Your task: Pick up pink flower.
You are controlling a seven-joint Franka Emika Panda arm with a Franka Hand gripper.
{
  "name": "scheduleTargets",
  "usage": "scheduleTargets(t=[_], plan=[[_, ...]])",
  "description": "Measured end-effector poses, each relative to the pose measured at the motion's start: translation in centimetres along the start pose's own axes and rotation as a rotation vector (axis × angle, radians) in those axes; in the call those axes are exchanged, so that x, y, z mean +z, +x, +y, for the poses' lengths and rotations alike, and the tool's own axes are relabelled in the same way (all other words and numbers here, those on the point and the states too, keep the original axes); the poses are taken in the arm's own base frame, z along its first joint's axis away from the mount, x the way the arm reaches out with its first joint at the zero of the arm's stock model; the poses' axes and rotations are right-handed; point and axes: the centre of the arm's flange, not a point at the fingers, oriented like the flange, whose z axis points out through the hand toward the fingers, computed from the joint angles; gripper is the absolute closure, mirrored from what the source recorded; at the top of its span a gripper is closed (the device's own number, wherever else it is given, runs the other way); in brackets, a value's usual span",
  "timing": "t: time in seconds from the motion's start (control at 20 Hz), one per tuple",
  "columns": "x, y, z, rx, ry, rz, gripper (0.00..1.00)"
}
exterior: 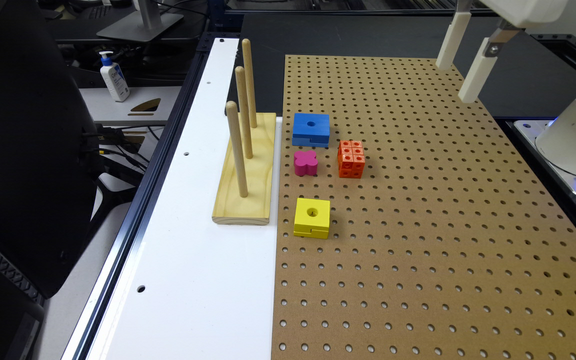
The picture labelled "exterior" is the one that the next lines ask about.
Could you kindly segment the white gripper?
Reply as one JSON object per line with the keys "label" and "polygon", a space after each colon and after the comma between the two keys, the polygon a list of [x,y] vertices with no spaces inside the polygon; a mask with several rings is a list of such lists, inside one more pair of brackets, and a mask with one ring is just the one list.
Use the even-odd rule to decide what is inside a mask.
{"label": "white gripper", "polygon": [[[519,28],[538,27],[560,18],[568,0],[481,0],[488,8],[515,27],[498,28],[482,41],[458,97],[464,103],[472,103],[479,96],[489,77],[502,47],[509,42]],[[458,0],[456,12],[448,27],[436,59],[439,70],[449,70],[459,49],[471,18],[472,0]]]}

